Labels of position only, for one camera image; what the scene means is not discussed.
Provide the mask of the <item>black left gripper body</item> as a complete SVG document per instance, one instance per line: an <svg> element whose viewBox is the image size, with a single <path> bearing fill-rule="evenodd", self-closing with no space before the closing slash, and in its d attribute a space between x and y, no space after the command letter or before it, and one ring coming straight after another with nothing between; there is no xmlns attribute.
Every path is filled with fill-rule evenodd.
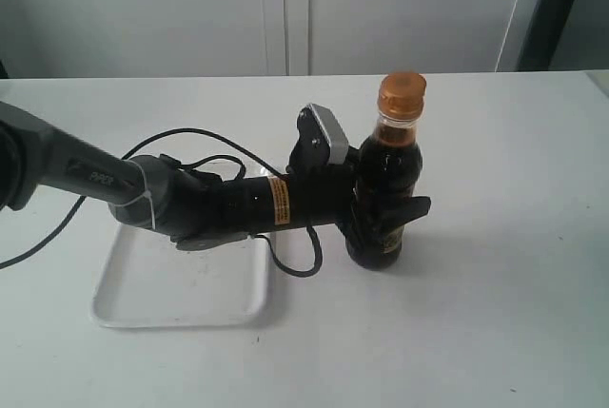
<svg viewBox="0 0 609 408"><path fill-rule="evenodd" d="M290 206L289 228L334 224L349 244L357 249L379 249L374 228L364 220L356 205L356 165L320 165L315 154L299 141L292 149L285 179Z"/></svg>

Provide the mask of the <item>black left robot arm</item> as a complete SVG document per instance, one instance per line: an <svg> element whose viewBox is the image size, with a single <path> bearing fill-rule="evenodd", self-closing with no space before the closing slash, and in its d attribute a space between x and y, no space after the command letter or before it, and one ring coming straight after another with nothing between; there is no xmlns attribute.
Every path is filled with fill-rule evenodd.
<svg viewBox="0 0 609 408"><path fill-rule="evenodd" d="M393 173L366 183L369 166L332 112L304 107L286 172L225 180L134 148L116 158L29 112L1 106L1 205L22 209L40 185L107 203L120 223L168 236L185 251L262 233L333 223L354 248L387 248L389 235L431 201Z"/></svg>

